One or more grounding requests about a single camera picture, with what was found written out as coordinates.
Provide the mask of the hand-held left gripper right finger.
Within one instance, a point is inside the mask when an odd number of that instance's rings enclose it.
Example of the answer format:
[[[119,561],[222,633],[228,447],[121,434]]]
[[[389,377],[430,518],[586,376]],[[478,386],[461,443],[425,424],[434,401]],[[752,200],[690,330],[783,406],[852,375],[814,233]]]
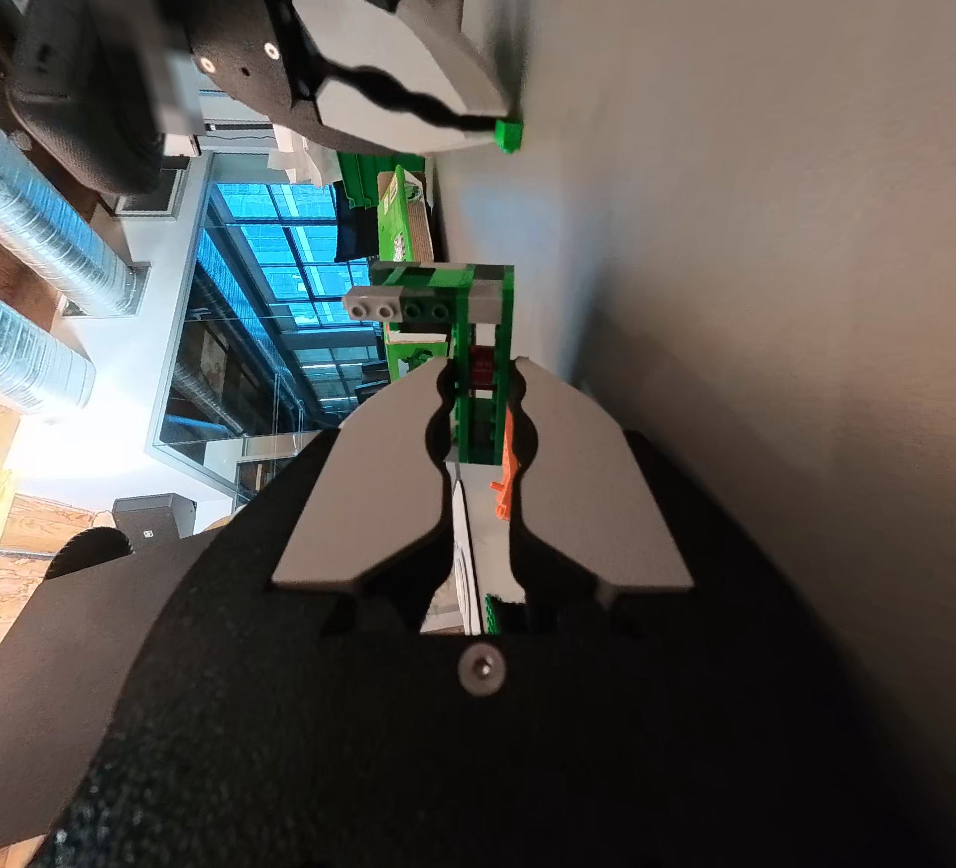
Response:
[[[620,425],[592,398],[528,358],[514,362],[518,470],[511,572],[530,602],[687,592],[694,579]]]

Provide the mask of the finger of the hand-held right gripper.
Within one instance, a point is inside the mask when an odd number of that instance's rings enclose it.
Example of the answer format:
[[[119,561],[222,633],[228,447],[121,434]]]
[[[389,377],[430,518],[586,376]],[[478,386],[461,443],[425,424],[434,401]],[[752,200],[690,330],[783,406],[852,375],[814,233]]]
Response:
[[[494,143],[495,77],[327,77],[323,124],[372,145],[422,156]]]
[[[319,54],[336,66],[385,73],[459,115],[508,112],[510,100],[493,69],[444,6],[399,0],[388,11],[367,0],[292,3]]]

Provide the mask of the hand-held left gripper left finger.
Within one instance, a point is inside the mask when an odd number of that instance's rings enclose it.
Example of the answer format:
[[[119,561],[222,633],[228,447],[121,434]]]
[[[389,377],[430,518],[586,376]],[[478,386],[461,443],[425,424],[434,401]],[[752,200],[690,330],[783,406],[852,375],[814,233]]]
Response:
[[[455,362],[431,359],[340,426],[271,578],[282,590],[388,605],[420,631],[452,568]]]

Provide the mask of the green lego build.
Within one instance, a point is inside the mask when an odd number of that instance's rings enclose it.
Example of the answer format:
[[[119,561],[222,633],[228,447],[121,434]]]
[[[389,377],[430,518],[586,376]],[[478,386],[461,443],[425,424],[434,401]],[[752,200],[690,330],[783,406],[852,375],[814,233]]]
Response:
[[[350,321],[381,326],[392,381],[453,361],[452,440],[461,462],[501,466],[511,372],[511,265],[376,262],[342,298]]]

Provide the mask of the green lego box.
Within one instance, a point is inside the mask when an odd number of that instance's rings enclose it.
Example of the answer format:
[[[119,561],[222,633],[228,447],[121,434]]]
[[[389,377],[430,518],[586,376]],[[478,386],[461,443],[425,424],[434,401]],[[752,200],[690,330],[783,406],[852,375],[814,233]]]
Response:
[[[377,177],[378,262],[433,265],[434,236],[429,226],[424,172],[396,166]],[[430,357],[447,357],[448,327],[421,336],[405,325],[384,325],[385,359],[392,382]]]

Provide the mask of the green ridged container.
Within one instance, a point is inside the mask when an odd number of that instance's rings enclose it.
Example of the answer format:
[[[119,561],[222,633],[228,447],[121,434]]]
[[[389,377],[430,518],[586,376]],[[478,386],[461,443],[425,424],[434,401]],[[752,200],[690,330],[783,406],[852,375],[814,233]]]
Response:
[[[370,155],[338,152],[341,181],[353,209],[375,209],[379,201],[378,176],[405,170],[423,172],[425,159],[413,154]]]

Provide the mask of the white crumpled paper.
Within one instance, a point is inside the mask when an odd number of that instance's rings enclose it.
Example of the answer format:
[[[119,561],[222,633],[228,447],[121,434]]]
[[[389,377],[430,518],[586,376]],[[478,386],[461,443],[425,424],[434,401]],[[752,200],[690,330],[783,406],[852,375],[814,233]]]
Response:
[[[276,149],[269,152],[268,168],[283,171],[290,184],[317,188],[342,181],[338,154],[278,124],[272,125]]]

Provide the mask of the orange brick separator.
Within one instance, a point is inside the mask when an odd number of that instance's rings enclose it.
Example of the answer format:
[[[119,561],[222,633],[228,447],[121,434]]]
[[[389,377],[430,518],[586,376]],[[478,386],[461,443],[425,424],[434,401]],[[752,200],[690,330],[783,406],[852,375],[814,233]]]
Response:
[[[506,420],[501,454],[502,476],[493,480],[490,488],[496,494],[495,514],[498,519],[509,522],[511,518],[514,482],[519,472],[520,462],[513,446],[514,420],[510,408],[506,411]]]

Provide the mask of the dark cloth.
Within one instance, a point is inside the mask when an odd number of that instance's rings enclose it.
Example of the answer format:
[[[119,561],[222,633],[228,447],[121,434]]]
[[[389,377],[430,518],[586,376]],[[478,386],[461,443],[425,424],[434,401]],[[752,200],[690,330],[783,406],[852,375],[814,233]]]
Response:
[[[379,255],[376,208],[353,208],[344,183],[332,185],[337,221],[337,248],[334,261],[346,263],[377,259]]]

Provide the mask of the glass partition window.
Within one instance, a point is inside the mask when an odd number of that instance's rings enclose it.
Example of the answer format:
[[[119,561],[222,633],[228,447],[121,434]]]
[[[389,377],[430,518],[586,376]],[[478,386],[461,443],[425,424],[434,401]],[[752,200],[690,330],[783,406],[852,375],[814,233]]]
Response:
[[[389,375],[381,326],[342,306],[375,259],[334,261],[332,186],[256,154],[214,155],[210,174],[154,437],[241,506]]]

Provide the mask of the black speaker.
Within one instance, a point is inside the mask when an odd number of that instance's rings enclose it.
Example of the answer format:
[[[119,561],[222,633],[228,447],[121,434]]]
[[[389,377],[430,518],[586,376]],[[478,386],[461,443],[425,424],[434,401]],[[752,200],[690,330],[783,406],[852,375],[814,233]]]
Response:
[[[185,496],[161,493],[117,499],[111,513],[131,551],[139,552],[191,537],[196,508]]]

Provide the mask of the black curved chair back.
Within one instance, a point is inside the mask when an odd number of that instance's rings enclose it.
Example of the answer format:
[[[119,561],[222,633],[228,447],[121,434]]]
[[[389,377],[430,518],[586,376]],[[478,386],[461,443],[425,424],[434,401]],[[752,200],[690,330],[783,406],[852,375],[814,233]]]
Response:
[[[132,553],[126,536],[116,528],[93,527],[76,534],[56,553],[44,581],[71,575]]]

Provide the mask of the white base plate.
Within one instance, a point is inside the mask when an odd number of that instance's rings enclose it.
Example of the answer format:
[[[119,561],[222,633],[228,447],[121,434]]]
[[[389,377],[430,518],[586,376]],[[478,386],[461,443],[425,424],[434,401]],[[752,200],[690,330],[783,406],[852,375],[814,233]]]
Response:
[[[484,596],[479,571],[482,499],[457,461],[448,461],[448,471],[452,487],[452,574],[464,632],[468,636],[480,636],[484,634]]]

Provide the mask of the silver ventilation duct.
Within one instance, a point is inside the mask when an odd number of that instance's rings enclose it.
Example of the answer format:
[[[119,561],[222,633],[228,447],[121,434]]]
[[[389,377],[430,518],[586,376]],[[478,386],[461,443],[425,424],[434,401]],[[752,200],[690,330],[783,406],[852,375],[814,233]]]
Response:
[[[92,318],[137,314],[148,273],[136,271],[1,134],[2,246]]]
[[[1,396],[23,415],[60,419],[87,406],[97,372],[76,350],[1,303]]]

